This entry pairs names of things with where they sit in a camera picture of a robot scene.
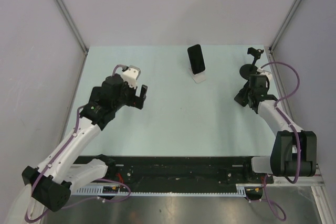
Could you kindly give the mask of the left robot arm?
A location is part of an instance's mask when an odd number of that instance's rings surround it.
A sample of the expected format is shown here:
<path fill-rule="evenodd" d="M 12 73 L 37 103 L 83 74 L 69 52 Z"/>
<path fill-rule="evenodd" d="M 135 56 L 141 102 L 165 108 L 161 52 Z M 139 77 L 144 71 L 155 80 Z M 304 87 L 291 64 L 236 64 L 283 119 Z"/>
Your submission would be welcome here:
<path fill-rule="evenodd" d="M 24 184 L 32 186 L 32 197 L 48 210 L 59 211 L 75 190 L 94 180 L 110 182 L 115 178 L 116 169 L 99 157 L 81 167 L 75 175 L 69 175 L 68 171 L 123 106 L 143 109 L 147 86 L 143 85 L 140 95 L 136 95 L 139 76 L 139 69 L 129 68 L 93 87 L 88 103 L 78 108 L 75 126 L 68 136 L 36 168 L 24 169 Z"/>

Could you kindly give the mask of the black round-base phone stand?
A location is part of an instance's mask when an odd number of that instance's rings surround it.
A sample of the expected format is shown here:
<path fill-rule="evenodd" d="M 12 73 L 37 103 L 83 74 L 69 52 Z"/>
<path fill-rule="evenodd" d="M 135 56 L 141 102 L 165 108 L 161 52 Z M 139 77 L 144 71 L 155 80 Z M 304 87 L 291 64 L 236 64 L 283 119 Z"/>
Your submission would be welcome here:
<path fill-rule="evenodd" d="M 261 58 L 263 53 L 263 49 L 255 49 L 253 47 L 249 47 L 247 49 L 247 54 L 253 56 L 254 59 L 251 64 L 241 66 L 239 74 L 242 78 L 248 80 L 250 75 L 257 73 L 258 67 L 256 66 L 256 62 Z"/>

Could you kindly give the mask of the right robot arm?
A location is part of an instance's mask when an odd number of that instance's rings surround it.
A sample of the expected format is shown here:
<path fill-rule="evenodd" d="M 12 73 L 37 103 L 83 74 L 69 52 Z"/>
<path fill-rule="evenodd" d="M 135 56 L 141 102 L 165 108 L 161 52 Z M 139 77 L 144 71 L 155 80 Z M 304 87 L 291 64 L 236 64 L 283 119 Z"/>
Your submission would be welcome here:
<path fill-rule="evenodd" d="M 251 74 L 234 100 L 241 106 L 249 106 L 270 127 L 275 135 L 269 156 L 255 156 L 251 164 L 242 169 L 243 179 L 254 183 L 261 174 L 277 177 L 312 177 L 317 166 L 317 136 L 298 126 L 278 106 L 277 98 L 268 94 L 270 82 L 264 74 Z"/>

